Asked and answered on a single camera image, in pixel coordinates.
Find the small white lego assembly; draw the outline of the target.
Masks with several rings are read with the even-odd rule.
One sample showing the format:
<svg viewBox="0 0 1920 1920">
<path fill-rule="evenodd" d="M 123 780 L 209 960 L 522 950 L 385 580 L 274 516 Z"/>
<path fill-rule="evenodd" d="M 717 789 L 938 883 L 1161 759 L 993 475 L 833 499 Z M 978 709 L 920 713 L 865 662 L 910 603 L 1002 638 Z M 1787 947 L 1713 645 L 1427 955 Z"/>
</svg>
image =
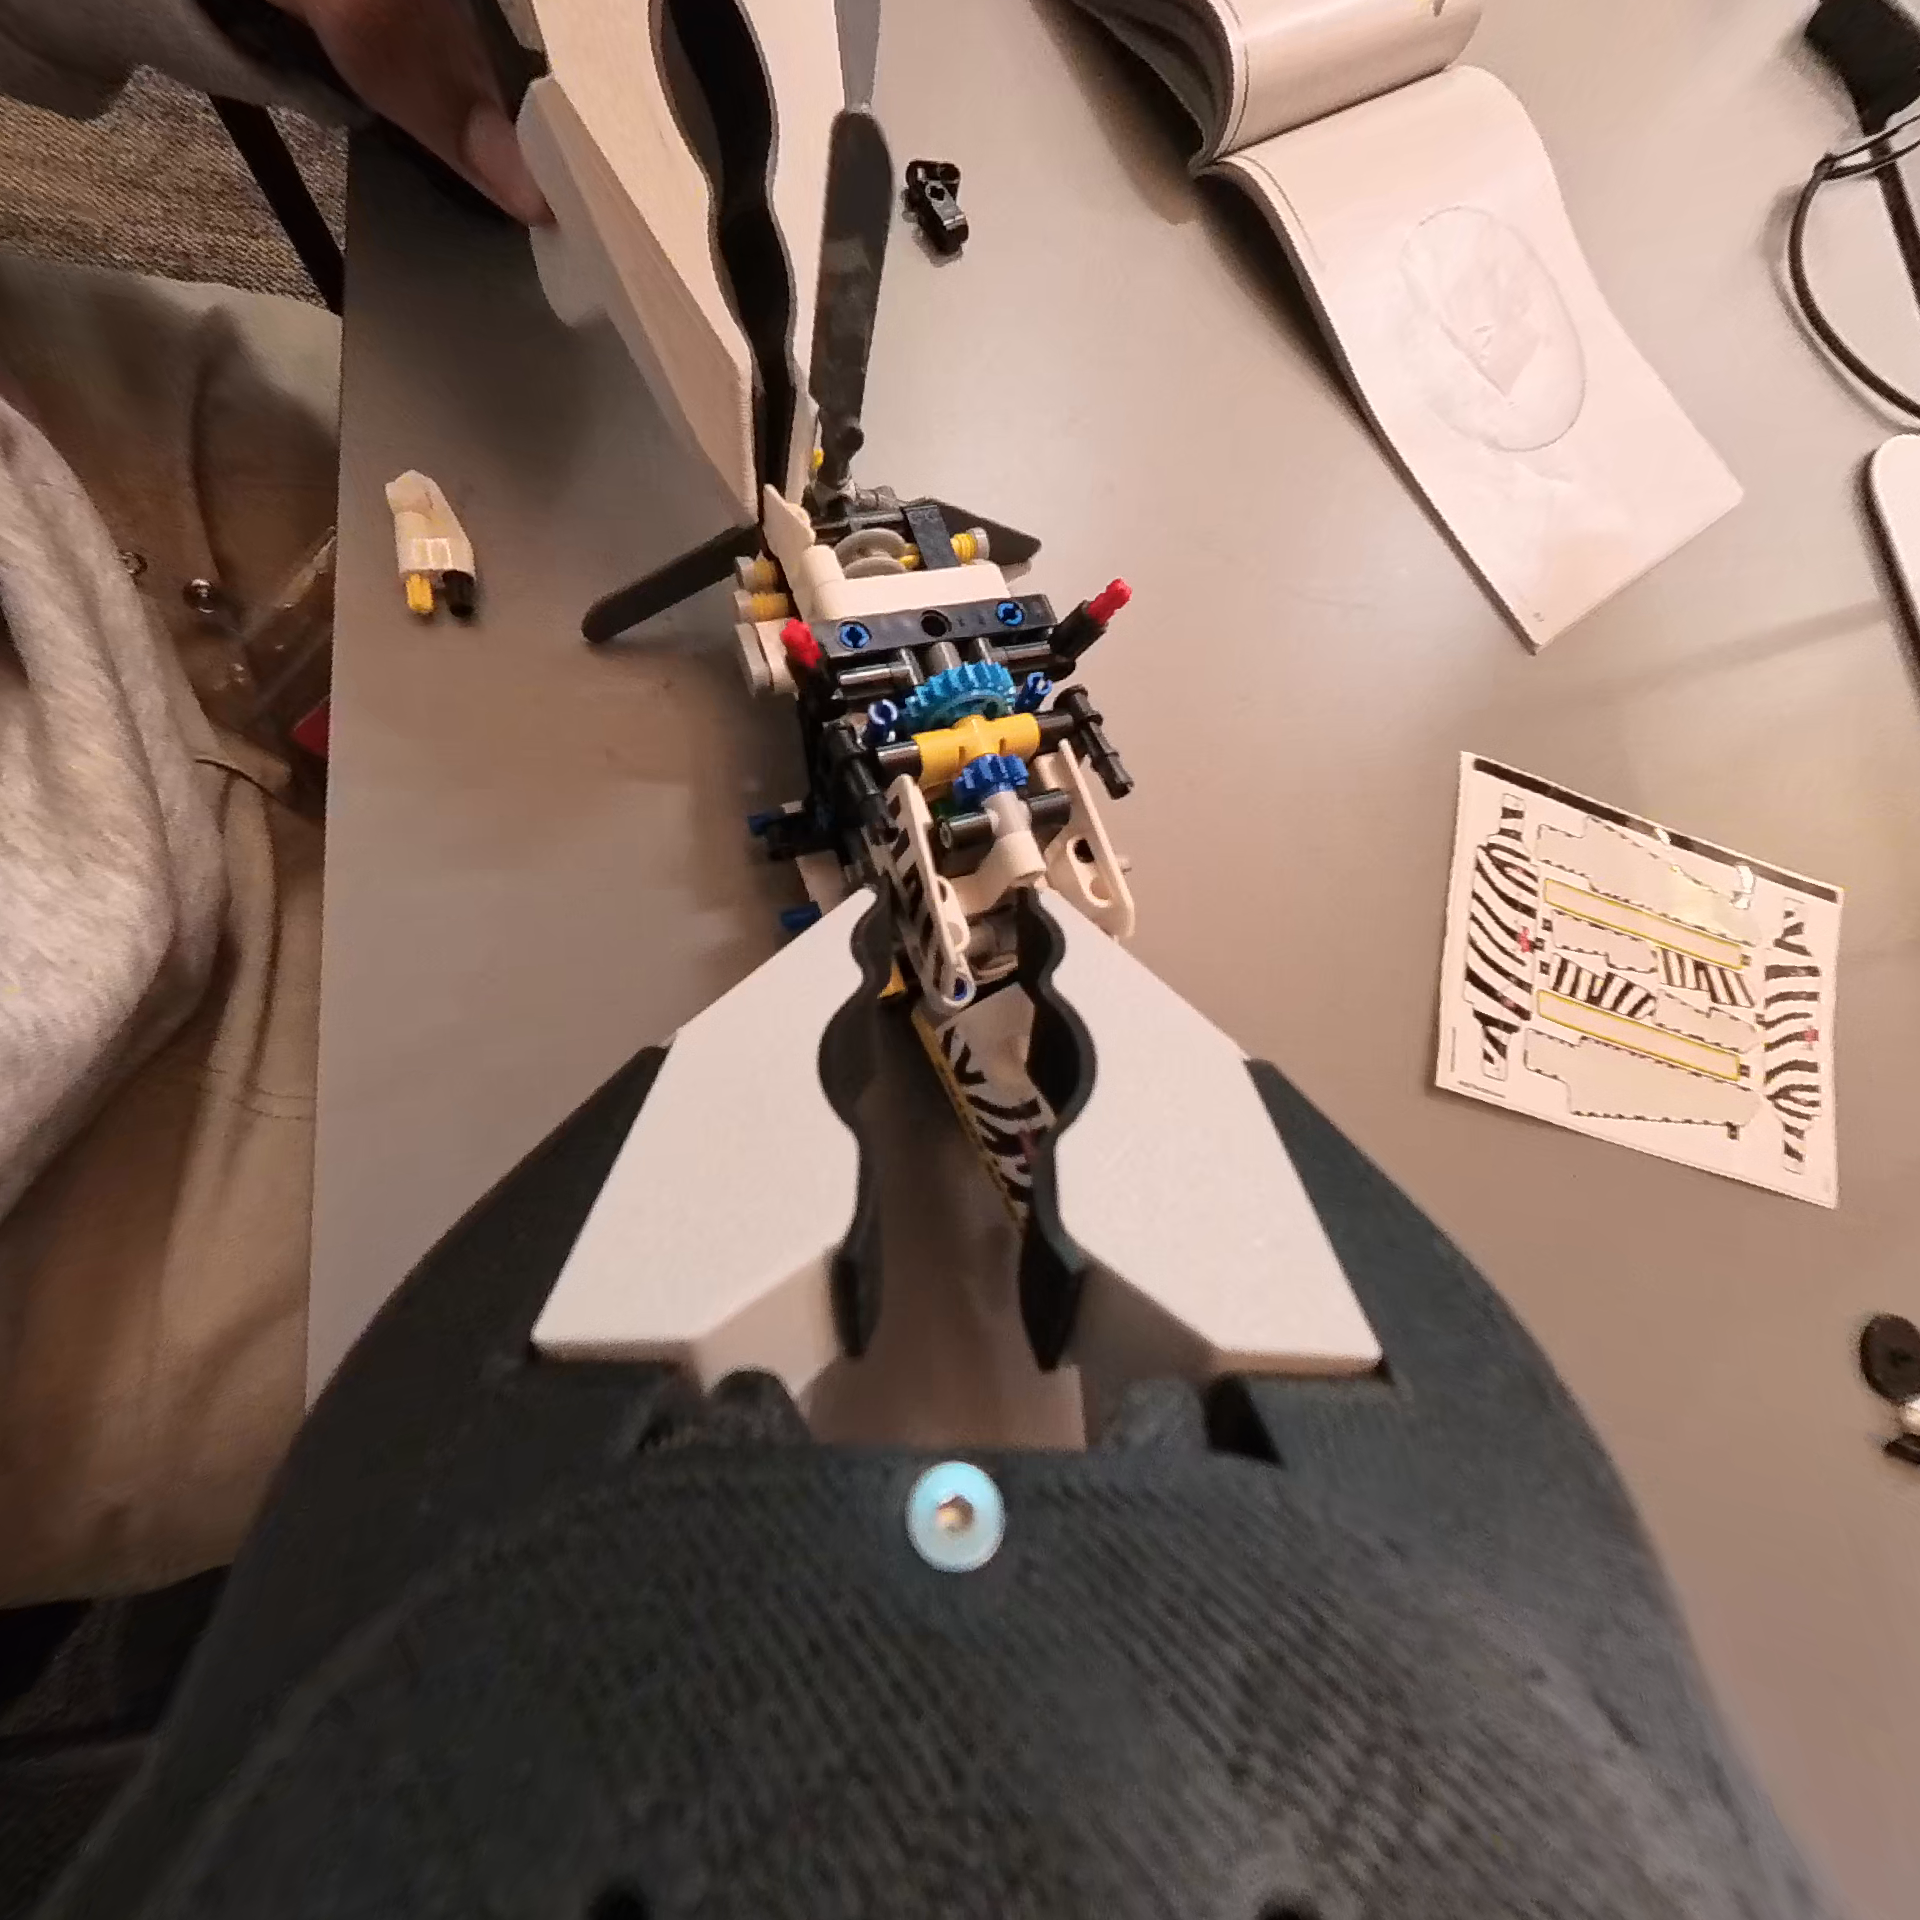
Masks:
<svg viewBox="0 0 1920 1920">
<path fill-rule="evenodd" d="M 475 617 L 475 552 L 442 485 L 406 469 L 385 495 L 388 495 L 388 523 L 396 523 L 402 603 L 411 617 L 442 609 L 470 626 Z"/>
</svg>

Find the person's left forearm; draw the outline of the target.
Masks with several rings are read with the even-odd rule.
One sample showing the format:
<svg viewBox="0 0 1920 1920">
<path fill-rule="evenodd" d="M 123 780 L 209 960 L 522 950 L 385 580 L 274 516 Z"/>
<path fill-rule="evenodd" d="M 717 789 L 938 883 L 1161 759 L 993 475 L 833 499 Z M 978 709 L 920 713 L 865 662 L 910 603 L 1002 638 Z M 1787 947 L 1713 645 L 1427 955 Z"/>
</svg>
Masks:
<svg viewBox="0 0 1920 1920">
<path fill-rule="evenodd" d="M 100 118 L 142 74 L 204 96 L 293 102 L 365 121 L 320 37 L 274 0 L 4 0 L 0 91 L 61 118 Z"/>
</svg>

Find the zebra-striped lego helicopter model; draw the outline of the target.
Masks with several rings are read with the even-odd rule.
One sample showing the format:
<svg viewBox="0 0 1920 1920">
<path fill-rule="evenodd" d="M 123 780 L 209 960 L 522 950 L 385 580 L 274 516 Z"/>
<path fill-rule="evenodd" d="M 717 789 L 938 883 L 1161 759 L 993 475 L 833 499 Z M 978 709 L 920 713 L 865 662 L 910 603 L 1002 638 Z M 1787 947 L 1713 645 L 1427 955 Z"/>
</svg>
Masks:
<svg viewBox="0 0 1920 1920">
<path fill-rule="evenodd" d="M 1130 587 L 1053 609 L 1004 580 L 1031 536 L 964 523 L 944 499 L 849 485 L 887 216 L 885 121 L 846 102 L 828 121 L 804 495 L 761 495 L 755 523 L 608 591 L 579 638 L 631 638 L 735 580 L 738 666 L 797 709 L 811 780 L 797 800 L 750 816 L 755 845 L 804 883 L 785 938 L 858 887 L 874 894 L 885 997 L 910 997 L 964 1135 L 1022 1222 L 1064 1101 L 1022 1070 L 1036 1012 L 1021 990 L 1021 904 L 1047 887 L 1110 938 L 1137 932 L 1097 816 L 1097 794 L 1137 782 L 1074 678 Z"/>
</svg>

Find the white instruction booklet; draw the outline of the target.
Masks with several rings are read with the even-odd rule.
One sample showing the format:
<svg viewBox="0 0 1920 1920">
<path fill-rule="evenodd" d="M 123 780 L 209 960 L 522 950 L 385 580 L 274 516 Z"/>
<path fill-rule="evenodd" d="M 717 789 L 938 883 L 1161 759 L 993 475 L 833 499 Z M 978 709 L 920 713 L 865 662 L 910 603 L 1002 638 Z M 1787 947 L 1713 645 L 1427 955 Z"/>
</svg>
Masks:
<svg viewBox="0 0 1920 1920">
<path fill-rule="evenodd" d="M 1369 434 L 1542 645 L 1740 509 L 1612 313 L 1476 0 L 1085 0 L 1275 234 Z"/>
</svg>

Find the clear plastic bag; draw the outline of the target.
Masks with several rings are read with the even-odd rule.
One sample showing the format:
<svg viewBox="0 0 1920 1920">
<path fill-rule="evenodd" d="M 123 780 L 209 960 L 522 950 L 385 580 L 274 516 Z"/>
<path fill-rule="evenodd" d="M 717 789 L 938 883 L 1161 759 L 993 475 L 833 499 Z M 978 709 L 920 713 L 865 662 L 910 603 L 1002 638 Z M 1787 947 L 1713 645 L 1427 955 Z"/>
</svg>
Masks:
<svg viewBox="0 0 1920 1920">
<path fill-rule="evenodd" d="M 336 565 L 337 530 L 325 523 L 250 609 L 216 580 L 177 587 L 209 642 L 195 666 L 209 723 L 293 764 L 325 764 Z"/>
</svg>

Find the white flat stand base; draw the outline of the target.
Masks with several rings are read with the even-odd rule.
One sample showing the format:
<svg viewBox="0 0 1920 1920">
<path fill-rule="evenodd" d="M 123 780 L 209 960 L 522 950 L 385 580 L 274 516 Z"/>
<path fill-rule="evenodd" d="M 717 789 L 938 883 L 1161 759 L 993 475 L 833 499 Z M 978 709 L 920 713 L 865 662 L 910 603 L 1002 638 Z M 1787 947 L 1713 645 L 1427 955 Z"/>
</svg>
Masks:
<svg viewBox="0 0 1920 1920">
<path fill-rule="evenodd" d="M 1920 439 L 1898 434 L 1862 456 L 1862 511 L 1892 597 L 1920 645 Z"/>
</svg>

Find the zebra-print sticker sheet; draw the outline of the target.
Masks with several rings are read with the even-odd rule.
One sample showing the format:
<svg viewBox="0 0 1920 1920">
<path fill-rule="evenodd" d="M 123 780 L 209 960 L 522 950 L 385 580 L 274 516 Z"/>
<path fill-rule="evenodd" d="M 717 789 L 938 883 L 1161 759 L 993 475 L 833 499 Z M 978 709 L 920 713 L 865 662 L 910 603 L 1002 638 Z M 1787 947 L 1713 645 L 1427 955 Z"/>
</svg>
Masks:
<svg viewBox="0 0 1920 1920">
<path fill-rule="evenodd" d="M 1840 1203 L 1848 887 L 1459 759 L 1430 1086 Z"/>
</svg>

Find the black power adapter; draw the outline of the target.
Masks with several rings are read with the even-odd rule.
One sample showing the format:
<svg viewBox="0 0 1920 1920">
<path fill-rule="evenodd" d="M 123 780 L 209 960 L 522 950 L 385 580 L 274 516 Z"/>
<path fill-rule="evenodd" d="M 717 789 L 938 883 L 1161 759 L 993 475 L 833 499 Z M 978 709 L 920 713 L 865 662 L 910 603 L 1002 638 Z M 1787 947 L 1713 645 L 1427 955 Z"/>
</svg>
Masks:
<svg viewBox="0 0 1920 1920">
<path fill-rule="evenodd" d="M 1920 20 L 1904 0 L 1823 0 L 1803 22 L 1806 48 L 1833 67 L 1840 91 L 1856 108 L 1856 131 L 1875 138 L 1920 96 Z"/>
</svg>

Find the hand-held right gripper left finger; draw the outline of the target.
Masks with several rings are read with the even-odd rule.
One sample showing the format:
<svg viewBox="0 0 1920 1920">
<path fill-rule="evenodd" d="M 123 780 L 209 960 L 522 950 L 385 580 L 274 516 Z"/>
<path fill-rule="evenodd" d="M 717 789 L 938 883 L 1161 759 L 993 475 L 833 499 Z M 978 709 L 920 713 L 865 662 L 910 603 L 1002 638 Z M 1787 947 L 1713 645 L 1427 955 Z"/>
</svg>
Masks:
<svg viewBox="0 0 1920 1920">
<path fill-rule="evenodd" d="M 679 1023 L 529 1324 L 541 1355 L 767 1369 L 804 1399 L 868 1347 L 885 979 L 887 915 L 849 887 Z"/>
</svg>

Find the person's grey hoodie torso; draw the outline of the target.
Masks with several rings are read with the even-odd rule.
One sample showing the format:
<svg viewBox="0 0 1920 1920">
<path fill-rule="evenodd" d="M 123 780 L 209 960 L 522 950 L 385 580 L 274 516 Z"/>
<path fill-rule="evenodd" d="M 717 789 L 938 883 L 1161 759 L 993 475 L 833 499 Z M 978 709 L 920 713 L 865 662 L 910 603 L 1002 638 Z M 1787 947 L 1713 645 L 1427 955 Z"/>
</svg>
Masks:
<svg viewBox="0 0 1920 1920">
<path fill-rule="evenodd" d="M 204 997 L 229 871 L 204 709 L 56 446 L 0 420 L 0 1203 Z"/>
</svg>

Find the person's left hand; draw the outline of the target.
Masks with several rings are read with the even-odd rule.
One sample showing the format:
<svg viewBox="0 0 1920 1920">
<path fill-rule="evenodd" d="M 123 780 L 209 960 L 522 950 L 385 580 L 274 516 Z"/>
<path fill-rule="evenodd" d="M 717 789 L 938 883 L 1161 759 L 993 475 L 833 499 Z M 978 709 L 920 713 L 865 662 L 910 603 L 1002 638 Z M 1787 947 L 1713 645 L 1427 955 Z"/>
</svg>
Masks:
<svg viewBox="0 0 1920 1920">
<path fill-rule="evenodd" d="M 549 229 L 549 202 L 520 154 L 513 108 L 491 86 L 470 7 L 452 0 L 275 0 L 317 33 L 336 74 L 475 183 L 520 229 Z"/>
</svg>

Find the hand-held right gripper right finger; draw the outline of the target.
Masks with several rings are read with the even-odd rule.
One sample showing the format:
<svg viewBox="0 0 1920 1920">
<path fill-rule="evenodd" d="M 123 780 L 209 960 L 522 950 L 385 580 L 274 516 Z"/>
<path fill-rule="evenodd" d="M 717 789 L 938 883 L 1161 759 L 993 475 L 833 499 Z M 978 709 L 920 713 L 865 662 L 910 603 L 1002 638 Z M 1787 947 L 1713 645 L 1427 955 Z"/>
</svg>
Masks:
<svg viewBox="0 0 1920 1920">
<path fill-rule="evenodd" d="M 1369 1379 L 1374 1324 L 1268 1107 L 1275 1075 L 1068 904 L 1021 910 L 1047 1107 L 1021 1323 L 1085 1399 L 1130 1384 Z"/>
</svg>

